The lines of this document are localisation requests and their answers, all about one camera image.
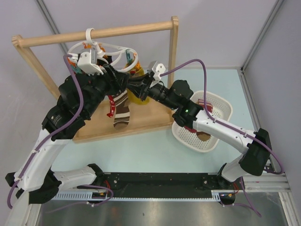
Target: horizontal wooden bar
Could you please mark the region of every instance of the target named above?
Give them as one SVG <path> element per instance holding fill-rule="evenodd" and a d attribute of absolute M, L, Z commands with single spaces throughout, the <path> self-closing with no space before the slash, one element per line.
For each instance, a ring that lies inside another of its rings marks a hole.
<path fill-rule="evenodd" d="M 128 35 L 128 34 L 165 31 L 165 30 L 172 30 L 173 27 L 174 27 L 173 21 L 166 21 L 166 22 L 158 22 L 152 24 L 141 24 L 141 25 L 101 29 L 101 30 L 92 30 L 91 38 L 99 39 L 99 38 L 114 37 L 114 36 L 121 36 L 121 35 Z M 71 41 L 81 41 L 81 40 L 86 40 L 86 31 L 65 33 L 65 34 L 55 34 L 55 35 L 41 36 L 35 38 L 25 38 L 19 41 L 19 45 L 25 48 L 25 47 L 43 46 L 43 45 L 50 45 L 50 44 L 57 44 L 57 43 L 71 42 Z"/>

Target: wooden frame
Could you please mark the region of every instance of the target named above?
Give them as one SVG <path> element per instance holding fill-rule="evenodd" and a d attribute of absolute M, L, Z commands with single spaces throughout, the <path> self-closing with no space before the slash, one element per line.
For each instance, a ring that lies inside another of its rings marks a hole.
<path fill-rule="evenodd" d="M 91 38 L 105 38 L 146 32 L 157 32 L 170 30 L 169 62 L 168 69 L 175 67 L 176 47 L 178 39 L 178 17 L 172 16 L 170 21 L 152 24 L 141 24 L 125 27 L 115 27 L 102 30 L 92 30 Z M 86 39 L 86 32 L 74 32 L 55 34 L 34 38 L 22 38 L 21 35 L 13 36 L 12 43 L 23 59 L 35 71 L 50 93 L 58 99 L 60 92 L 50 75 L 47 73 L 41 62 L 37 59 L 30 47 L 57 44 Z M 168 87 L 174 82 L 174 74 L 168 76 Z M 124 130 L 115 130 L 113 118 L 106 114 L 110 111 L 108 101 L 102 101 L 94 112 L 92 119 L 86 121 L 86 126 L 81 128 L 74 137 L 75 142 L 86 142 L 110 137 L 138 134 L 147 131 L 169 128 L 173 123 L 172 111 L 161 104 L 151 100 L 147 105 L 130 104 L 130 123 Z"/>

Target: sock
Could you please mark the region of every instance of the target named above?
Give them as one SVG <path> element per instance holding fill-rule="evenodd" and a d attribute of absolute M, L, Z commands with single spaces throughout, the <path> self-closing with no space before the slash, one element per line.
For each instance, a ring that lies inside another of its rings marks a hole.
<path fill-rule="evenodd" d="M 123 93 L 113 96 L 113 99 L 116 106 L 113 125 L 115 129 L 123 129 L 127 127 L 130 122 L 130 109 L 128 108 L 129 100 L 127 97 L 127 91 L 125 90 Z"/>

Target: colorful sock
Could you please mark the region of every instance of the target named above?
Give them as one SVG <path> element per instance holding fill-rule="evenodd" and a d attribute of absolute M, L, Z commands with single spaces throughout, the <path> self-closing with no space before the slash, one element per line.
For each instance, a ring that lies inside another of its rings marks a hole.
<path fill-rule="evenodd" d="M 123 93 L 113 96 L 113 99 L 116 106 L 114 128 L 123 129 L 130 122 L 130 109 L 128 108 L 129 100 L 127 97 L 127 91 L 125 90 Z"/>

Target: brown sock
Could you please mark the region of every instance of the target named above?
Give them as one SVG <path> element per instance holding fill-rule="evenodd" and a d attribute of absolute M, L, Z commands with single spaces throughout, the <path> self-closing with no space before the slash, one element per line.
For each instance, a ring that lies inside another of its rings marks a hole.
<path fill-rule="evenodd" d="M 128 108 L 129 100 L 127 98 L 127 91 L 125 90 L 123 93 L 113 96 L 113 99 L 116 106 L 114 128 L 123 129 L 127 127 L 130 122 L 130 109 Z"/>

